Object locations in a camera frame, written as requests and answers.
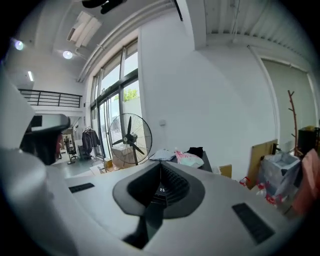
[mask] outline standing fan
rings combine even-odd
[[[152,147],[152,134],[145,120],[132,113],[117,116],[109,128],[111,151],[125,164],[143,161]]]

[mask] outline pink bag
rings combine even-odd
[[[205,163],[200,157],[198,157],[194,154],[176,151],[175,156],[177,158],[178,164],[185,165],[185,166],[199,168],[199,167],[203,166]]]

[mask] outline pink cloth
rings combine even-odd
[[[292,204],[293,209],[298,214],[307,213],[319,196],[320,161],[314,149],[310,150],[303,158],[302,171],[302,182]]]

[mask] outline hanging clothes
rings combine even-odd
[[[100,140],[95,130],[89,129],[82,133],[82,145],[88,155],[91,153],[93,147],[100,146]]]

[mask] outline black railing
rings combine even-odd
[[[80,108],[81,95],[47,90],[19,89],[19,91],[32,106]]]

